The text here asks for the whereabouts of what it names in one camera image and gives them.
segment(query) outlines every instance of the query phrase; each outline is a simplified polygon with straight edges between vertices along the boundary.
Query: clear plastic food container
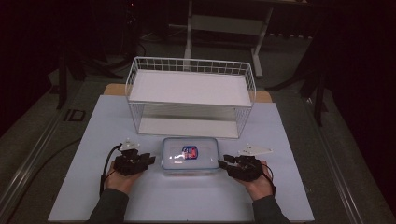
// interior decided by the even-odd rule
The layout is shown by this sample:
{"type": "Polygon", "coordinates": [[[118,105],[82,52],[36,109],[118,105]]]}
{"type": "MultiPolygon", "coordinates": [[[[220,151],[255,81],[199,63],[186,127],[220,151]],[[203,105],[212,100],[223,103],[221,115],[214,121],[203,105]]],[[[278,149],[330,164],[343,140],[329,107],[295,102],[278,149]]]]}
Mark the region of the clear plastic food container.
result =
{"type": "Polygon", "coordinates": [[[163,170],[173,175],[199,175],[219,169],[216,138],[168,137],[163,139],[163,170]]]}

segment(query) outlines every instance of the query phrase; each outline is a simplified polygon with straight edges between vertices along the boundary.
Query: hand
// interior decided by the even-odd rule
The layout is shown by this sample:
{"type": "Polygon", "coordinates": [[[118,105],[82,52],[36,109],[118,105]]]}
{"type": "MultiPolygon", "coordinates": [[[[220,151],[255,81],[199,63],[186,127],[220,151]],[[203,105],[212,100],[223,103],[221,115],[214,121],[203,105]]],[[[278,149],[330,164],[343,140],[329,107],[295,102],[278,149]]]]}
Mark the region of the hand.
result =
{"type": "MultiPolygon", "coordinates": [[[[262,167],[262,171],[268,176],[271,177],[270,174],[268,173],[268,169],[265,165],[267,165],[266,161],[261,161],[264,166],[262,167]]],[[[260,176],[258,179],[253,180],[251,182],[235,179],[239,183],[241,183],[245,188],[247,189],[248,194],[250,195],[250,198],[253,201],[259,200],[260,198],[273,195],[273,190],[271,183],[264,177],[260,176]]]]}
{"type": "Polygon", "coordinates": [[[106,188],[117,189],[121,192],[129,194],[134,182],[143,174],[143,172],[135,175],[122,175],[116,172],[113,167],[114,161],[111,162],[110,170],[107,172],[108,178],[105,182],[106,188]]]}

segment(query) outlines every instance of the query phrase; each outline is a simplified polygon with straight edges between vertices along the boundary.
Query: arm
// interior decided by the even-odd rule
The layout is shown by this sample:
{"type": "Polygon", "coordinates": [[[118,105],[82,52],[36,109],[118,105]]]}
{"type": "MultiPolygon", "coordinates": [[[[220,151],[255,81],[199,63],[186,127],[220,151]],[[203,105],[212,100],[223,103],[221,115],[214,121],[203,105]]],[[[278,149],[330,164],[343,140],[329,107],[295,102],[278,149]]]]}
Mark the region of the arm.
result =
{"type": "MultiPolygon", "coordinates": [[[[262,171],[265,175],[270,176],[266,167],[266,161],[262,161],[262,164],[262,171]]],[[[271,184],[264,176],[260,176],[258,179],[251,182],[242,180],[236,181],[245,186],[250,198],[253,200],[253,213],[256,223],[290,223],[288,219],[283,216],[273,195],[271,184]]]]}
{"type": "Polygon", "coordinates": [[[114,171],[113,165],[114,162],[111,163],[110,170],[107,173],[106,189],[86,223],[122,223],[124,220],[129,201],[128,194],[134,182],[143,173],[121,175],[114,171]]]}

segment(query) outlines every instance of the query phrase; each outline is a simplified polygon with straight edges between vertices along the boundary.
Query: gray floor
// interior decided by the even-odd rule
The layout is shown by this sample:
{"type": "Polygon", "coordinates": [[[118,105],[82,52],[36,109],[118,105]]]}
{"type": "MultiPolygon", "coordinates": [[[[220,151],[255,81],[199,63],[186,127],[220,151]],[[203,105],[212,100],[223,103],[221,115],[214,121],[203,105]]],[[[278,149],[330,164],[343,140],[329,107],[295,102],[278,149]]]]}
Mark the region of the gray floor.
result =
{"type": "MultiPolygon", "coordinates": [[[[168,43],[156,41],[158,38],[152,39],[155,41],[146,39],[141,42],[146,49],[146,56],[183,57],[185,46],[177,36],[175,41],[170,40],[168,43]]],[[[257,80],[258,89],[264,90],[265,86],[290,77],[308,45],[309,40],[301,38],[265,38],[260,53],[264,78],[257,80]]],[[[192,58],[251,63],[249,49],[213,45],[194,45],[192,58]]],[[[127,76],[129,67],[116,72],[127,76]]],[[[37,101],[0,139],[0,192],[6,192],[14,174],[31,151],[42,149],[37,164],[34,164],[35,169],[30,173],[33,176],[38,167],[57,150],[82,137],[98,96],[106,85],[124,81],[101,77],[91,71],[84,82],[69,78],[69,99],[62,110],[56,110],[57,95],[48,93],[37,101]],[[85,111],[84,120],[64,119],[69,109],[85,111]]],[[[314,213],[314,223],[396,223],[331,93],[325,92],[324,101],[328,112],[322,113],[323,127],[319,128],[313,120],[312,105],[297,92],[300,86],[301,83],[296,83],[282,91],[271,92],[271,95],[285,126],[314,213]]],[[[78,143],[71,145],[40,170],[21,197],[21,203],[15,208],[9,223],[47,223],[50,209],[77,148],[78,143]]],[[[21,195],[23,192],[20,189],[16,194],[21,195]]]]}

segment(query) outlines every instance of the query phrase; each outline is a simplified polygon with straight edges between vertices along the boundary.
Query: dark background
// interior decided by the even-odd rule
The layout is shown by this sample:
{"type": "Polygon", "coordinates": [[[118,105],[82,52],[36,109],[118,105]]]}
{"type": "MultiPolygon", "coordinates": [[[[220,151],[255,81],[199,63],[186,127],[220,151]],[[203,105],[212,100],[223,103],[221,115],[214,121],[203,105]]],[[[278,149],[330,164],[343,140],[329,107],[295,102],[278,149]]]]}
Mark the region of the dark background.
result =
{"type": "MultiPolygon", "coordinates": [[[[0,1],[0,135],[51,88],[47,75],[58,67],[61,39],[70,40],[97,60],[104,61],[109,52],[122,52],[124,4],[130,2],[0,1]]],[[[185,23],[186,1],[135,2],[139,6],[136,17],[163,36],[167,23],[185,23]]],[[[310,2],[332,3],[337,10],[322,18],[322,9],[276,7],[268,33],[285,38],[316,36],[305,57],[323,60],[330,74],[326,86],[396,214],[392,113],[396,101],[391,90],[396,71],[396,3],[310,2]]],[[[234,14],[232,5],[229,13],[234,14]]]]}

